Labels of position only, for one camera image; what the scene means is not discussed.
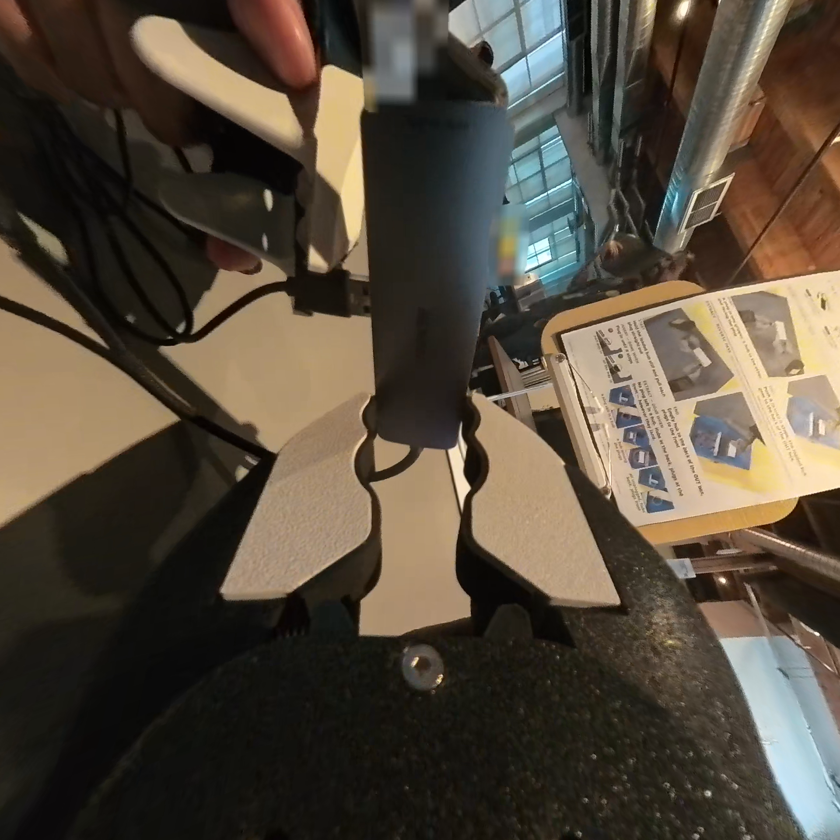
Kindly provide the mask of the grey USB hub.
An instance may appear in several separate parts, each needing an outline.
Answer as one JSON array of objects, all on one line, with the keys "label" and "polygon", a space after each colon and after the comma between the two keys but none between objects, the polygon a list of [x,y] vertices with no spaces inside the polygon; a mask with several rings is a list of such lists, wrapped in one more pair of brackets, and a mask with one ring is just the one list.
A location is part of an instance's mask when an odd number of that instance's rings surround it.
[{"label": "grey USB hub", "polygon": [[503,107],[424,101],[363,112],[375,429],[455,446],[490,283],[513,131]]}]

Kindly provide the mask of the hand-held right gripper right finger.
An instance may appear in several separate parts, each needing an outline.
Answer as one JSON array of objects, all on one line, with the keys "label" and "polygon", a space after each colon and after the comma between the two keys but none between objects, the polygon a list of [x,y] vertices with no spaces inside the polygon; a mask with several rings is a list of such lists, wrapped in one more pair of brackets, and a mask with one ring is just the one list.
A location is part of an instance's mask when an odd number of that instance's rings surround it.
[{"label": "hand-held right gripper right finger", "polygon": [[466,409],[456,445],[465,546],[551,606],[620,606],[563,459],[483,395]]}]

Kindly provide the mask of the wooden instruction board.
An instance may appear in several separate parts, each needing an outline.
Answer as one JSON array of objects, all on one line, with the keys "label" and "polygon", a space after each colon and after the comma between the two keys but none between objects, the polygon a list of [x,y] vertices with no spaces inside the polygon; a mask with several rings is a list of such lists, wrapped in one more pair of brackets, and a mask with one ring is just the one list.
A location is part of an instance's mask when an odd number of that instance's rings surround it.
[{"label": "wooden instruction board", "polygon": [[551,318],[605,405],[612,501],[649,541],[782,518],[839,485],[839,274],[715,291],[687,281]]}]

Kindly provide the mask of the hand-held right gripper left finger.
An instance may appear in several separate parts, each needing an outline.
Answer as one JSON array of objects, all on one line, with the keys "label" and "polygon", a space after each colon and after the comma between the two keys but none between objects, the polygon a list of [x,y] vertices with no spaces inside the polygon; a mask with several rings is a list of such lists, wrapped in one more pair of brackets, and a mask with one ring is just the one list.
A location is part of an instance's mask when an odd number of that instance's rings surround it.
[{"label": "hand-held right gripper left finger", "polygon": [[279,451],[219,593],[360,604],[382,571],[382,507],[371,488],[372,396],[360,393]]}]

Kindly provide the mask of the white vent grille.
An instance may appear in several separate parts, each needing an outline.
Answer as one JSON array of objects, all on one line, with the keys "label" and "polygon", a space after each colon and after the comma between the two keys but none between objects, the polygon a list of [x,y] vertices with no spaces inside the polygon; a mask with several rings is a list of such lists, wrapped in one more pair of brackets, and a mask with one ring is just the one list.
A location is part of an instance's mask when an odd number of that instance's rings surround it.
[{"label": "white vent grille", "polygon": [[679,229],[681,234],[709,223],[711,219],[718,215],[722,200],[727,194],[733,178],[734,173],[730,173],[691,194],[681,221]]}]

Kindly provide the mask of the person's left hand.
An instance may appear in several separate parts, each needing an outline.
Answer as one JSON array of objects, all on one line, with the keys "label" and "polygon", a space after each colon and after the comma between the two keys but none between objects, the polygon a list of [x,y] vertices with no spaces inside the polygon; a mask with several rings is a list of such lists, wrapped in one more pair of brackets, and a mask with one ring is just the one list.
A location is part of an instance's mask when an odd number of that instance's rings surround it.
[{"label": "person's left hand", "polygon": [[148,70],[132,47],[131,27],[147,14],[232,22],[281,82],[305,88],[317,78],[308,24],[299,2],[290,1],[2,1],[2,59],[53,99],[132,110],[163,144],[198,144],[194,100]]}]

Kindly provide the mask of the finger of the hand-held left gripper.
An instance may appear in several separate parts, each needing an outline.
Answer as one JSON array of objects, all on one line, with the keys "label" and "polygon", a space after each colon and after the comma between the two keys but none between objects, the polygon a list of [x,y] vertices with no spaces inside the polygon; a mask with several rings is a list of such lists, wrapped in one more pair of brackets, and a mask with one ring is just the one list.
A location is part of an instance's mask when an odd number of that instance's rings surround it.
[{"label": "finger of the hand-held left gripper", "polygon": [[169,173],[158,197],[173,217],[207,235],[275,266],[296,265],[293,194],[233,173]]},{"label": "finger of the hand-held left gripper", "polygon": [[303,221],[308,238],[308,269],[330,272],[357,245],[364,216],[361,114],[364,84],[334,65],[322,69],[316,143]]}]

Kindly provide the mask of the silver ventilation duct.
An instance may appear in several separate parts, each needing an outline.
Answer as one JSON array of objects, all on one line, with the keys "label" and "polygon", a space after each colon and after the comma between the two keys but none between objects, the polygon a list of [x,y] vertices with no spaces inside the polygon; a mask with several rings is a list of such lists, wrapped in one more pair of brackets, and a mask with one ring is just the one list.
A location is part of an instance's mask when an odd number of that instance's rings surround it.
[{"label": "silver ventilation duct", "polygon": [[713,19],[654,236],[670,254],[694,230],[679,229],[691,194],[733,173],[725,160],[792,1],[723,1]]}]

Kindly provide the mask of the large paned window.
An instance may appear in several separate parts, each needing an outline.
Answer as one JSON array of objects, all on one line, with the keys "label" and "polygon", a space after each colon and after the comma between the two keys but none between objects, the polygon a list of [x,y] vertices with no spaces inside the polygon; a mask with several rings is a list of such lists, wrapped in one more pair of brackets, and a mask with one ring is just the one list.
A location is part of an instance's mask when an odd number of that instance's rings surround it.
[{"label": "large paned window", "polygon": [[451,2],[449,30],[489,48],[508,95],[514,142],[505,197],[528,222],[527,272],[548,294],[581,268],[581,190],[560,132],[568,102],[569,14],[561,1]]}]

